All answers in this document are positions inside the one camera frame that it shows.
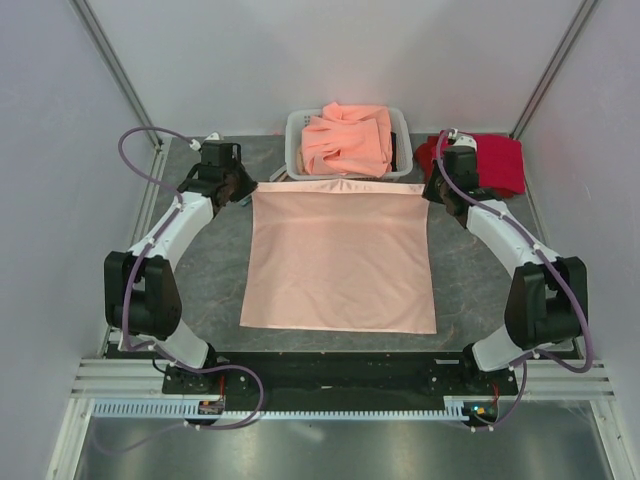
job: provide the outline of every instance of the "red cloth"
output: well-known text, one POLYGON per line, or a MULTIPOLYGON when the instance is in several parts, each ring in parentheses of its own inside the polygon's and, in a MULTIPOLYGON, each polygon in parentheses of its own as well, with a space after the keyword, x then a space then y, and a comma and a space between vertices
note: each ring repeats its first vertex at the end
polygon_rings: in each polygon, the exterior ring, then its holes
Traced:
MULTIPOLYGON (((478 145, 479 186, 493 188, 504 198, 524 193, 522 144, 501 135, 472 136, 478 145)), ((425 183, 433 171, 437 143, 438 137, 429 137, 414 153, 414 158, 424 170, 425 183)))

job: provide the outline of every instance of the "wire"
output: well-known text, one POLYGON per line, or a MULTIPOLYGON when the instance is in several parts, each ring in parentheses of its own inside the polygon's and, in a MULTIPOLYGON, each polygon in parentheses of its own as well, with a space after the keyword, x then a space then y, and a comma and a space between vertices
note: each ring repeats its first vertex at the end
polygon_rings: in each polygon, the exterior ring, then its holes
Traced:
POLYGON ((493 387, 493 402, 491 402, 491 406, 495 407, 498 405, 498 399, 500 398, 500 388, 496 382, 491 382, 491 386, 493 387))
POLYGON ((157 430, 157 431, 153 432, 151 435, 143 438, 142 440, 139 440, 139 441, 135 442, 132 445, 129 445, 128 447, 117 448, 117 449, 110 449, 110 448, 106 448, 106 447, 103 447, 102 445, 100 445, 100 443, 98 442, 98 439, 96 438, 96 429, 97 429, 97 427, 93 427, 93 429, 91 431, 91 443, 93 444, 94 447, 96 447, 96 450, 98 450, 103 455, 107 455, 108 457, 115 457, 117 455, 123 455, 125 453, 129 453, 131 450, 135 450, 136 448, 141 447, 145 443, 148 443, 151 440, 154 440, 157 437, 159 437, 161 435, 164 435, 165 433, 171 432, 173 430, 177 430, 180 427, 184 427, 184 423, 182 423, 182 422, 181 423, 172 423, 171 425, 168 425, 168 426, 166 426, 164 428, 161 428, 160 430, 157 430))
MULTIPOLYGON (((168 183, 162 182, 159 179, 153 178, 150 175, 147 175, 146 173, 144 173, 143 171, 141 171, 140 169, 138 169, 135 165, 133 165, 133 163, 131 163, 131 161, 129 160, 129 158, 127 157, 127 155, 124 152, 124 142, 125 140, 131 136, 132 134, 136 133, 136 132, 143 132, 143 131, 156 131, 156 132, 162 132, 162 133, 167 133, 169 135, 173 135, 174 137, 179 138, 180 140, 183 140, 184 142, 187 143, 191 143, 191 140, 187 137, 185 137, 184 135, 175 132, 173 130, 169 130, 167 128, 162 128, 162 127, 135 127, 132 128, 130 130, 127 130, 125 133, 122 134, 122 136, 120 137, 120 140, 118 140, 118 153, 120 154, 120 158, 122 159, 122 161, 125 163, 125 165, 127 165, 127 167, 129 167, 129 169, 131 169, 136 175, 138 175, 139 177, 142 177, 143 179, 157 185, 158 187, 162 188, 163 190, 166 190, 168 192, 170 192, 171 194, 174 195, 174 197, 177 199, 177 205, 176 207, 173 209, 173 211, 171 212, 171 214, 167 217, 167 219, 158 227, 158 229, 155 231, 154 235, 149 239, 148 243, 142 248, 142 251, 140 252, 140 254, 138 255, 138 258, 136 259, 136 261, 134 262, 132 268, 131 268, 131 272, 129 274, 129 278, 127 280, 127 285, 125 288, 125 294, 124 294, 124 299, 123 299, 123 308, 122 308, 122 345, 123 345, 123 349, 125 351, 137 351, 140 350, 142 348, 151 348, 153 350, 156 350, 160 355, 162 355, 164 358, 166 358, 167 360, 169 360, 170 362, 175 363, 177 366, 179 366, 180 368, 187 370, 191 373, 196 373, 196 374, 211 374, 211 373, 219 373, 219 372, 226 372, 226 371, 241 371, 244 373, 247 373, 248 375, 250 375, 257 383, 258 385, 258 390, 259 390, 259 399, 258 399, 258 404, 256 406, 256 408, 249 414, 247 415, 245 418, 243 418, 242 420, 229 424, 229 425, 209 425, 209 426, 205 426, 205 425, 196 425, 194 426, 194 428, 197 429, 203 429, 203 430, 233 430, 236 428, 240 428, 246 425, 249 425, 251 423, 253 423, 253 421, 255 421, 256 416, 258 415, 258 413, 260 412, 260 410, 262 409, 263 405, 264 405, 264 399, 265 399, 265 392, 264 392, 264 385, 262 384, 262 381, 260 380, 260 377, 250 368, 247 367, 243 367, 241 365, 222 365, 219 367, 213 367, 213 368, 193 368, 189 365, 186 365, 182 362, 179 362, 177 359, 174 359, 171 357, 171 355, 169 355, 167 352, 165 352, 160 346, 158 346, 155 342, 153 341, 145 341, 145 342, 141 342, 138 343, 136 345, 132 345, 131 344, 131 338, 129 335, 129 309, 131 306, 131 296, 133 293, 133 285, 135 284, 135 279, 138 275, 138 271, 140 270, 140 266, 142 265, 142 261, 143 259, 146 257, 146 255, 149 253, 149 251, 153 248, 153 245, 156 243, 156 241, 158 240, 158 238, 160 238, 160 236, 166 231, 166 229, 169 227, 169 225, 171 224, 171 222, 173 222, 173 220, 176 218, 176 216, 178 215, 178 213, 180 212, 182 203, 183 203, 183 196, 182 194, 175 188, 173 188, 171 185, 169 185, 168 183)), ((152 364, 154 365, 154 368, 156 368, 158 371, 161 371, 163 374, 165 374, 165 372, 163 372, 159 367, 157 367, 157 365, 155 364, 155 359, 152 360, 152 364)), ((122 448, 122 449, 118 449, 118 450, 108 450, 104 447, 102 447, 101 445, 98 444, 98 442, 96 441, 96 439, 93 437, 93 443, 96 446, 96 448, 103 454, 105 455, 120 455, 120 454, 124 454, 127 452, 130 452, 131 450, 138 448, 141 445, 144 445, 145 443, 153 440, 154 438, 156 438, 159 435, 162 435, 164 433, 167 433, 171 430, 174 430, 178 427, 183 426, 184 423, 179 423, 179 424, 173 424, 170 425, 166 428, 163 428, 161 430, 158 430, 157 432, 153 433, 152 435, 140 440, 139 442, 134 443, 133 445, 130 445, 129 447, 126 448, 122 448)))
POLYGON ((153 368, 155 368, 156 370, 158 370, 158 371, 159 371, 163 376, 167 374, 167 371, 166 371, 166 370, 162 370, 162 369, 158 366, 158 364, 157 364, 157 362, 156 362, 156 359, 155 359, 155 358, 152 358, 152 359, 151 359, 151 365, 153 366, 153 368))
POLYGON ((527 232, 527 230, 522 225, 520 225, 518 222, 516 222, 514 219, 512 219, 508 215, 503 215, 501 212, 499 212, 495 208, 492 208, 486 204, 478 202, 474 198, 471 198, 465 192, 460 190, 455 183, 453 183, 453 180, 451 180, 451 177, 449 177, 449 174, 444 168, 444 161, 442 160, 442 152, 441 152, 442 143, 444 139, 447 138, 449 136, 449 133, 451 132, 455 133, 455 130, 453 129, 443 130, 440 133, 440 136, 438 137, 438 143, 436 145, 436 161, 438 162, 438 167, 440 168, 440 172, 442 173, 442 176, 444 177, 446 182, 449 184, 449 187, 451 187, 451 190, 456 192, 461 198, 469 202, 471 205, 479 207, 480 209, 486 212, 492 213, 493 215, 496 215, 497 217, 501 218, 502 220, 507 222, 509 225, 511 225, 522 236, 522 238, 524 238, 524 240, 529 244, 529 246, 536 253, 538 258, 542 260, 542 263, 544 263, 545 267, 547 267, 547 270, 549 270, 549 272, 551 273, 553 278, 556 280, 556 282, 558 283, 562 291, 565 293, 567 298, 569 298, 571 307, 573 308, 574 312, 576 312, 576 316, 578 317, 578 322, 580 322, 580 328, 582 330, 582 335, 584 337, 584 343, 586 346, 585 361, 583 366, 574 367, 573 365, 570 365, 564 360, 562 360, 560 357, 557 357, 555 354, 541 348, 536 349, 535 351, 549 358, 550 360, 553 360, 558 365, 561 365, 562 367, 566 368, 571 372, 574 372, 574 373, 588 372, 591 369, 591 366, 593 365, 593 358, 595 355, 593 351, 593 340, 591 338, 591 331, 589 330, 587 317, 585 316, 584 311, 580 306, 580 302, 578 302, 578 299, 576 298, 575 294, 571 290, 571 287, 569 287, 567 282, 565 282, 564 278, 562 278, 562 275, 560 275, 560 272, 558 272, 558 270, 551 264, 551 261, 549 261, 549 259, 544 254, 544 252, 540 249, 537 241, 529 234, 529 232, 527 232))
POLYGON ((527 375, 528 375, 527 361, 519 358, 511 362, 511 366, 513 367, 517 367, 519 365, 522 365, 522 383, 520 384, 520 390, 518 391, 518 395, 516 396, 516 399, 513 401, 511 408, 507 411, 507 413, 504 414, 503 417, 497 418, 495 422, 491 423, 491 425, 480 426, 480 427, 469 428, 466 425, 461 425, 460 423, 454 423, 454 422, 448 422, 447 425, 450 425, 455 428, 462 428, 464 430, 470 430, 473 433, 473 432, 491 432, 496 427, 506 422, 507 419, 511 415, 513 415, 513 412, 516 410, 517 406, 520 405, 520 402, 522 401, 522 397, 524 395, 525 388, 527 387, 527 375))
POLYGON ((495 422, 490 422, 489 420, 485 420, 484 418, 482 418, 480 415, 478 415, 477 413, 473 414, 474 418, 476 418, 477 420, 480 420, 482 423, 484 423, 485 425, 491 425, 493 426, 495 424, 495 422))

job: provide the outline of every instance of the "folded cloth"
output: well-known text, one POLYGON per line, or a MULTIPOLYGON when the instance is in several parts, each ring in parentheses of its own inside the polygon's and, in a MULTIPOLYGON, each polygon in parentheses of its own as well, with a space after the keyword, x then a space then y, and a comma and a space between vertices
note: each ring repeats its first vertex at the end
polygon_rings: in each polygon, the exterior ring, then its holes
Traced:
POLYGON ((331 103, 302 130, 302 157, 311 175, 391 171, 391 117, 382 106, 331 103))
MULTIPOLYGON (((522 144, 502 135, 472 136, 477 144, 479 186, 493 188, 504 198, 524 193, 522 144)), ((437 143, 437 136, 429 137, 414 153, 414 158, 425 172, 425 183, 431 177, 437 143)))
MULTIPOLYGON (((391 171, 392 172, 397 172, 398 171, 398 162, 396 160, 398 153, 397 153, 397 141, 396 141, 396 134, 391 132, 391 149, 392 149, 392 154, 391 154, 391 171)), ((304 167, 304 159, 302 158, 302 147, 298 147, 298 150, 296 151, 296 170, 298 171, 298 175, 307 175, 307 172, 305 170, 304 167)))
POLYGON ((260 183, 240 325, 436 333, 421 185, 260 183))

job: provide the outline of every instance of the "metal frame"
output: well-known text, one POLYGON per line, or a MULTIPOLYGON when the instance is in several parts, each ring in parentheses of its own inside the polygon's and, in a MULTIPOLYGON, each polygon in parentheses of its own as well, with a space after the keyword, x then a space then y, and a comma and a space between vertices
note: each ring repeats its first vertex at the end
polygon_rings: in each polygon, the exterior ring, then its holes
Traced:
POLYGON ((584 27, 587 25, 587 22, 595 12, 599 3, 600 0, 583 0, 580 7, 578 7, 578 11, 567 27, 567 30, 560 40, 560 44, 553 53, 551 60, 549 60, 547 68, 542 74, 542 77, 540 77, 531 97, 529 97, 529 101, 520 115, 520 118, 516 122, 515 127, 513 127, 513 131, 510 135, 511 138, 520 139, 520 137, 522 137, 522 133, 525 128, 527 128, 527 125, 529 125, 529 122, 536 110, 538 110, 542 100, 549 91, 549 87, 551 87, 551 84, 555 80, 560 68, 564 65, 571 48, 575 45, 580 34, 584 31, 584 27))
MULTIPOLYGON (((581 362, 581 360, 569 361, 574 365, 580 365, 581 362)), ((165 360, 158 361, 161 368, 167 363, 165 360)), ((531 360, 528 366, 523 401, 589 401, 614 478, 616 480, 640 479, 638 467, 634 464, 635 455, 627 443, 624 423, 604 363, 595 362, 593 369, 583 375, 572 374, 550 360, 531 360)), ((521 382, 521 369, 516 369, 516 376, 518 382, 521 382)), ((171 407, 178 400, 188 403, 193 400, 216 401, 219 399, 217 395, 165 395, 162 393, 163 380, 163 375, 153 368, 150 360, 82 360, 47 473, 47 480, 74 477, 96 402, 120 399, 126 404, 146 399, 153 400, 155 405, 171 407)), ((505 400, 513 398, 513 396, 504 397, 505 400)), ((491 398, 455 396, 445 397, 445 400, 448 402, 486 401, 491 398)), ((411 419, 412 414, 413 412, 404 412, 402 418, 411 419)), ((269 418, 295 417, 271 415, 269 418)), ((326 415, 319 415, 319 418, 326 418, 326 415)), ((379 420, 385 417, 374 418, 365 414, 360 418, 379 420)), ((395 416, 389 415, 386 418, 392 420, 395 416)), ((416 412, 415 419, 420 419, 419 412, 416 412)))
MULTIPOLYGON (((172 140, 173 137, 168 137, 162 144, 162 147, 156 149, 156 155, 153 158, 151 171, 149 172, 149 176, 152 178, 162 178, 164 168, 167 165, 167 156, 169 155, 172 140)), ((153 216, 153 207, 156 203, 156 198, 158 198, 159 190, 160 187, 158 185, 147 182, 142 196, 142 202, 140 203, 140 209, 138 210, 136 225, 131 234, 130 245, 139 242, 149 231, 153 216)))
MULTIPOLYGON (((138 94, 136 93, 131 80, 129 80, 124 67, 120 63, 115 50, 111 46, 111 43, 109 42, 109 39, 107 38, 107 35, 102 28, 102 25, 100 25, 98 17, 89 5, 89 2, 87 0, 69 0, 69 2, 78 14, 78 17, 82 21, 85 30, 98 49, 98 52, 104 60, 105 65, 111 72, 113 79, 118 84, 120 91, 129 102, 129 105, 131 105, 131 108, 138 118, 140 125, 144 125, 146 127, 152 126, 153 122, 151 121, 149 114, 140 101, 140 97, 138 97, 138 94)), ((162 144, 160 138, 155 132, 146 131, 145 133, 151 143, 153 143, 156 147, 159 147, 162 144)))

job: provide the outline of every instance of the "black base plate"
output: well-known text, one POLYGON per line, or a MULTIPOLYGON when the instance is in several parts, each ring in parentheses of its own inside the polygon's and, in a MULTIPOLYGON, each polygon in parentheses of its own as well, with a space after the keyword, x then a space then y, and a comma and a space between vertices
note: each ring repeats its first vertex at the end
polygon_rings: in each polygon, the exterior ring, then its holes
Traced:
MULTIPOLYGON (((219 353, 255 371, 266 391, 264 411, 439 410, 443 396, 516 395, 512 372, 481 373, 465 382, 460 352, 440 353, 219 353)), ((250 375, 224 373, 227 411, 253 410, 258 386, 250 375)), ((219 376, 168 368, 165 394, 215 395, 219 376)))

